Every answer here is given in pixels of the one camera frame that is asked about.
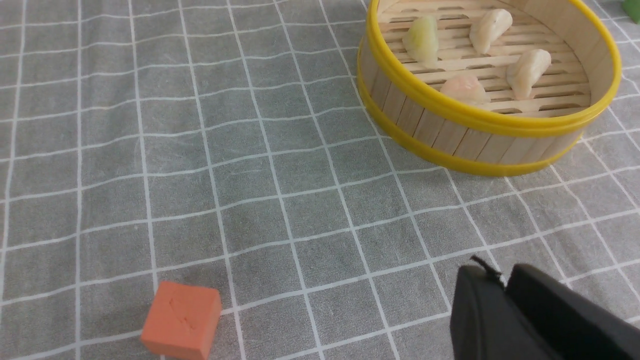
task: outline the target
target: bamboo steamer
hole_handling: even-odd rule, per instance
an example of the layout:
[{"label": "bamboo steamer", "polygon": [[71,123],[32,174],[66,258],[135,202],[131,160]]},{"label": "bamboo steamer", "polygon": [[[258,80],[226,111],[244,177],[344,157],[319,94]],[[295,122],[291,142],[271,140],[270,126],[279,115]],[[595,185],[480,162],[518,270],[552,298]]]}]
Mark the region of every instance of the bamboo steamer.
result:
[{"label": "bamboo steamer", "polygon": [[[472,21],[503,8],[513,25],[489,55],[474,51]],[[438,68],[402,43],[413,20],[438,19]],[[531,49],[552,64],[533,99],[516,101],[506,67]],[[473,107],[439,92],[459,74],[478,77],[492,101]],[[358,51],[358,91],[399,144],[443,167],[484,176],[535,172],[565,154],[613,100],[621,60],[611,34],[581,0],[371,0]]]}]

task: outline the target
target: green object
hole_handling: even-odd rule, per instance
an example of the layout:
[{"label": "green object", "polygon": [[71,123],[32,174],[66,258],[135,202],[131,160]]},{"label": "green object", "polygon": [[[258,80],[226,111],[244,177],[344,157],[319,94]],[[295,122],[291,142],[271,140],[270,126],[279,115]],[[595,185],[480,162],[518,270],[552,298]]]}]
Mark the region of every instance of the green object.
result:
[{"label": "green object", "polygon": [[640,0],[625,0],[622,8],[633,22],[640,24]]}]

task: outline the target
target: pink dumpling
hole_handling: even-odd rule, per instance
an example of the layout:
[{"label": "pink dumpling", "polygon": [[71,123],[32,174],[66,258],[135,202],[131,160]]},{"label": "pink dumpling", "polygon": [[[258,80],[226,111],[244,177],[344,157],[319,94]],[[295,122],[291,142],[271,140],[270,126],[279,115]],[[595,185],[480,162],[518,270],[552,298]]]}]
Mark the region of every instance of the pink dumpling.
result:
[{"label": "pink dumpling", "polygon": [[491,102],[491,97],[487,95],[482,84],[474,75],[454,76],[442,85],[440,92],[469,105]]}]

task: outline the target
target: orange cube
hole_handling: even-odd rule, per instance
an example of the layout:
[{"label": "orange cube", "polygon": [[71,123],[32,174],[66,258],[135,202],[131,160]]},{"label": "orange cube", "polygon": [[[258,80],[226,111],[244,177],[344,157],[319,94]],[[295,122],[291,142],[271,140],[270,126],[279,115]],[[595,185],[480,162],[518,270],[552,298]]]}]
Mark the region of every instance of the orange cube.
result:
[{"label": "orange cube", "polygon": [[207,360],[221,312],[218,290],[163,281],[140,340],[158,355]]}]

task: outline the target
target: gray tablecloth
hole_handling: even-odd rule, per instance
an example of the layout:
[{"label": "gray tablecloth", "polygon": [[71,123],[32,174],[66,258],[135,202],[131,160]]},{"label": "gray tablecloth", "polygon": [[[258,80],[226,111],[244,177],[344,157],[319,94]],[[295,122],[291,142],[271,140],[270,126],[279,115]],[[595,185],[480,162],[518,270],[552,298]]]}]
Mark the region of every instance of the gray tablecloth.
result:
[{"label": "gray tablecloth", "polygon": [[472,254],[640,320],[640,26],[589,5],[618,98],[553,167],[488,179],[371,122],[361,0],[1,1],[0,358],[158,359],[171,280],[221,292],[210,359],[450,359]]}]

